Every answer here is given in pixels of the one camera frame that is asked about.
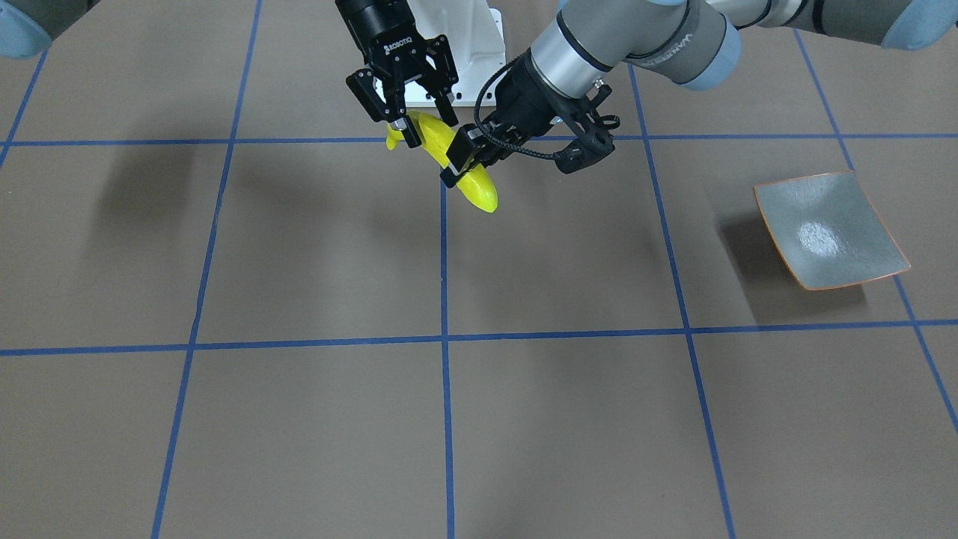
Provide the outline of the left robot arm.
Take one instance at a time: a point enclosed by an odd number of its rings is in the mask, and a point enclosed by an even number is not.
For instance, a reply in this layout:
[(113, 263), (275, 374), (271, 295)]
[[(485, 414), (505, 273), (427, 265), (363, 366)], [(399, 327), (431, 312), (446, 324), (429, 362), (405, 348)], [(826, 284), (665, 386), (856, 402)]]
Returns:
[(619, 64), (688, 90), (725, 81), (740, 58), (743, 28), (797, 28), (880, 46), (921, 50), (956, 26), (954, 1), (565, 1), (531, 47), (490, 77), (496, 105), (458, 130), (442, 182), (523, 154), (561, 173), (614, 150), (614, 115), (598, 112)]

